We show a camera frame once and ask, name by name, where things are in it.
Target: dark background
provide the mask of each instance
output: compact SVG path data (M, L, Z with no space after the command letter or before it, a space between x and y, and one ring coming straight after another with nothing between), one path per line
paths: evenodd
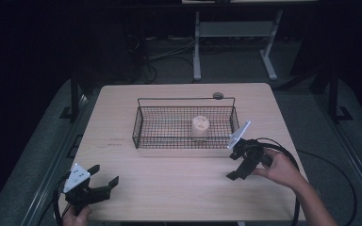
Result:
M325 63L362 104L362 1L324 2L307 30L294 74ZM0 1L0 190L46 107L72 73L82 74L79 83L85 92L104 84L131 83L137 78L133 68L143 54L143 43L140 51L129 54L126 46L133 43L124 34L143 36L141 27L144 35L162 39L193 32L190 12L150 12L140 20L128 12L80 14L60 8L55 1ZM303 33L296 29L301 24L290 15L293 11L283 18L280 36L301 39ZM101 44L111 40L112 49Z

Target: cylindrical object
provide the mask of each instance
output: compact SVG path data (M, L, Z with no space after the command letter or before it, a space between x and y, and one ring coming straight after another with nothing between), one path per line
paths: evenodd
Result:
M205 116L197 116L192 119L190 136L195 141L205 141L208 138L209 121Z

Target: wire mesh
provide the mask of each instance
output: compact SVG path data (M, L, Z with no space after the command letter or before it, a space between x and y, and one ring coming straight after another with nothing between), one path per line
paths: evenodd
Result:
M192 119L209 120L207 137L192 137ZM139 106L133 140L145 149L225 149L239 128L232 106Z

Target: wooden table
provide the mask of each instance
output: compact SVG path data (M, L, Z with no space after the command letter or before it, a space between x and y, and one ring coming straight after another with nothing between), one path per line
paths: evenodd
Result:
M287 148L304 169L267 84L109 86L101 90L74 162L101 170L90 187L117 175L111 199L93 204L92 220L247 221L291 220L295 196L259 176L231 181L241 159L227 149L136 149L132 133L141 97L235 97L239 125L251 121L243 138L268 137ZM66 202L60 200L61 209Z

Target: forearm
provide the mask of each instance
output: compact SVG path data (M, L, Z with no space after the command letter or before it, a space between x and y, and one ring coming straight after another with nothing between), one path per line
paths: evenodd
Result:
M301 203L308 225L337 225L316 190L307 181L300 183L293 191Z

